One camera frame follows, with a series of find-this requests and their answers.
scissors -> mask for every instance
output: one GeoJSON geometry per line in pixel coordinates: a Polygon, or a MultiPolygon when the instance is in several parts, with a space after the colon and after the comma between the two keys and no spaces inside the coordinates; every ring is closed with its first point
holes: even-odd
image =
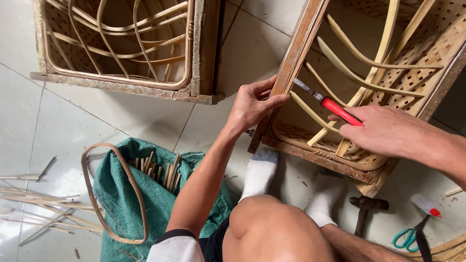
{"type": "Polygon", "coordinates": [[[427,215],[419,224],[417,224],[415,227],[413,228],[408,228],[408,229],[405,229],[403,231],[401,231],[400,233],[398,233],[394,238],[393,238],[393,241],[392,241],[392,244],[396,247],[396,248],[405,248],[406,250],[408,250],[409,252],[416,252],[419,250],[419,246],[418,247],[415,247],[415,248],[409,248],[409,246],[414,243],[414,241],[416,240],[416,230],[420,230],[422,231],[422,229],[424,228],[425,224],[427,223],[427,221],[429,220],[429,218],[431,217],[431,215],[427,215]],[[401,244],[401,245],[397,245],[397,240],[403,236],[404,234],[408,233],[408,237],[406,238],[406,240],[401,244]]]}

red nozzle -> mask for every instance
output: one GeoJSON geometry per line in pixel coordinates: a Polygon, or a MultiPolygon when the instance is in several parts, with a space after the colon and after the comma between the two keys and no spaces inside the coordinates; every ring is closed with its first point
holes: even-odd
{"type": "Polygon", "coordinates": [[[432,208],[430,211],[431,215],[436,216],[438,218],[442,218],[442,215],[440,215],[440,211],[437,210],[436,208],[432,208]]]}

white sock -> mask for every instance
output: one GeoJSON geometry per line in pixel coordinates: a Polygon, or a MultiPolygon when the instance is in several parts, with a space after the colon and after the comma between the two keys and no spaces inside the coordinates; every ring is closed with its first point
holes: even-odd
{"type": "Polygon", "coordinates": [[[262,149],[251,156],[244,178],[244,189],[241,200],[246,197],[267,193],[270,182],[277,171],[280,153],[274,150],[262,149]]]}
{"type": "Polygon", "coordinates": [[[310,216],[321,228],[327,224],[334,224],[331,218],[332,207],[343,190],[343,179],[318,174],[314,182],[314,195],[305,209],[306,214],[310,216]]]}

plastic bottle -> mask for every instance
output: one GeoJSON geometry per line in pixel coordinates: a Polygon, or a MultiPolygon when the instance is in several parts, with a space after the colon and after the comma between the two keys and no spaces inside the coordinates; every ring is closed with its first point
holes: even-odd
{"type": "Polygon", "coordinates": [[[413,202],[416,206],[418,206],[422,211],[426,212],[429,215],[433,215],[439,218],[442,218],[440,215],[440,211],[435,208],[434,204],[427,201],[422,195],[415,194],[411,197],[411,202],[413,202]]]}

hammer head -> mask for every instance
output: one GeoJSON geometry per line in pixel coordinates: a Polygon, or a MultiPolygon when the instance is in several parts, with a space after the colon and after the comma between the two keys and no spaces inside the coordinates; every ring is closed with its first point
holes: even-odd
{"type": "Polygon", "coordinates": [[[357,206],[360,209],[367,210],[367,211],[372,210],[372,209],[388,210],[389,208],[389,204],[387,200],[373,199],[373,198],[366,197],[366,196],[360,196],[359,198],[351,197],[349,202],[352,205],[357,206]]]}

